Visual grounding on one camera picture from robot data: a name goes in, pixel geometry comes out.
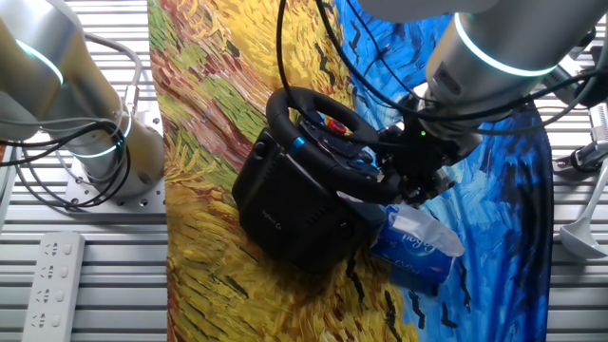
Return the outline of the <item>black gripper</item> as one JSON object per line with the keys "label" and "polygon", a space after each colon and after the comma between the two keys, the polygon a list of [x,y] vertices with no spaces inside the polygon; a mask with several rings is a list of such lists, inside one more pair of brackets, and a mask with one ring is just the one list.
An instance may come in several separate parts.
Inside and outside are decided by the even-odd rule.
{"label": "black gripper", "polygon": [[416,119],[399,121],[378,131],[377,182],[398,188],[408,205],[421,205],[450,189],[455,181],[445,166],[465,159],[483,140],[477,133],[437,137]]}

